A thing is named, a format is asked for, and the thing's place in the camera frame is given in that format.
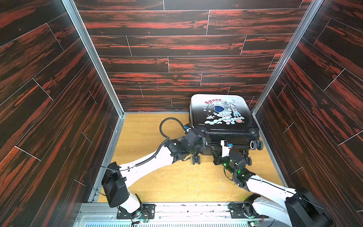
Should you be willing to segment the black white astronaut suitcase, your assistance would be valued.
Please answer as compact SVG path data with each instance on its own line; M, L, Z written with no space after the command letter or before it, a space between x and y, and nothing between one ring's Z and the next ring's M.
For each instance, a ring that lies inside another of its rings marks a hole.
M207 147L201 155L212 156L212 149L222 150L221 140L233 144L231 150L262 150L259 128L244 98L237 95L195 94L190 103L190 124L207 128Z

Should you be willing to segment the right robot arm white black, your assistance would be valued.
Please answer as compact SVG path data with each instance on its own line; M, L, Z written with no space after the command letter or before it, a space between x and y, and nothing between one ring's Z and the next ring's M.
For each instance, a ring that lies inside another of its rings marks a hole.
M227 147L212 150L214 164L231 173L237 186L253 194L244 201L247 217L269 216L290 227L332 227L334 220L308 190L272 183L246 168L245 156Z

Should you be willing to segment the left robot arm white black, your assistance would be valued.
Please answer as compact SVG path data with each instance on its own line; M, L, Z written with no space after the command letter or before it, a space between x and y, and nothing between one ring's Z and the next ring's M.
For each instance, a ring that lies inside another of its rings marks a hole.
M202 152L207 147L207 129L191 128L181 139L166 139L158 149L134 162L109 164L102 179L102 187L111 208L121 206L129 214L141 211L141 201L129 187L144 176L175 162L185 160L190 154Z

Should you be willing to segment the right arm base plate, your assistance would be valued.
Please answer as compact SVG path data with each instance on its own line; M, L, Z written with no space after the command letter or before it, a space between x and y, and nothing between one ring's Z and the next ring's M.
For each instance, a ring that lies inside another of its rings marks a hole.
M228 204L228 209L232 219L237 218L257 218L262 219L265 216L257 214L251 204L245 204L244 202L231 202Z

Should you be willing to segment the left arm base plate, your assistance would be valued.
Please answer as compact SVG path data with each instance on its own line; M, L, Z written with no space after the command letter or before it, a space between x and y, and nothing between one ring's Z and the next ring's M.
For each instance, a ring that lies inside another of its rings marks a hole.
M128 213L125 208L118 206L116 219L140 219L150 220L155 217L156 205L153 203L142 203L141 207L133 213Z

